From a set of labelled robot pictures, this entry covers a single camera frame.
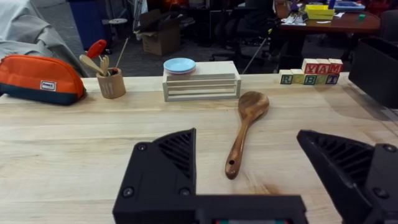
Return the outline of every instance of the red handle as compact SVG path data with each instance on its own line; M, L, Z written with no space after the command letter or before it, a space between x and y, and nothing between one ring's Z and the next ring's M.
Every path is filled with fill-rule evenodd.
M106 47L106 40L99 40L95 42L90 49L87 51L87 57L95 58L98 57Z

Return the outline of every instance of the alphabet block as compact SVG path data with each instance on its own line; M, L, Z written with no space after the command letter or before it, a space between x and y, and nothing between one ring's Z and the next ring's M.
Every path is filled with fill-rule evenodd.
M304 85L314 85L317 80L317 75L305 75Z
M316 74L318 70L318 61L315 59L305 58L303 60L303 65L301 69L304 71L304 74Z
M328 79L326 80L326 84L333 85L337 84L338 78L340 75L328 75Z
M329 59L330 67L328 74L338 75L343 69L343 62L340 59Z
M330 68L330 62L328 59L317 59L318 62L318 75L327 75Z
M316 85L326 84L326 80L328 79L328 75L317 75L317 80L315 80Z
M301 69L290 69L293 74L292 84L303 84L304 83L304 73Z
M292 84L292 80L293 80L293 73L290 70L284 70L281 69L279 70L279 74L280 76L280 84Z
M293 75L282 75L280 79L280 84L290 85L292 84Z

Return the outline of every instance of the zipper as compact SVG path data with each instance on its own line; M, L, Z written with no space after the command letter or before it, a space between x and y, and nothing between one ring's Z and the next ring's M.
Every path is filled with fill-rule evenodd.
M56 62L59 65L62 65L64 68L67 69L69 75L72 77L73 80L73 84L75 84L75 88L79 91L79 98L83 95L83 87L79 88L78 84L77 84L77 78L76 76L72 75L73 73L76 73L76 71L72 68L71 65L66 66L66 62L59 60L59 59L55 59L55 58L50 58L50 57L43 57L43 56L30 56L30 55L7 55L5 58L7 57L28 57L28 58L37 58L39 60L46 60L46 61L51 61L51 62Z

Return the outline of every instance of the black bin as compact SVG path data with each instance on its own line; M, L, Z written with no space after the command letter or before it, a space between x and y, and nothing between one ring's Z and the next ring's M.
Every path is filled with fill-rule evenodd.
M381 105L398 108L398 47L380 38L360 39L348 78Z

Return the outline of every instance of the label patch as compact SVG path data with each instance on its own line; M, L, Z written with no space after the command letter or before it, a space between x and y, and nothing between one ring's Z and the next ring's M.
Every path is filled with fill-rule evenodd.
M56 82L48 82L48 81L41 81L40 82L40 89L41 90L50 90L55 91L57 90L57 83Z

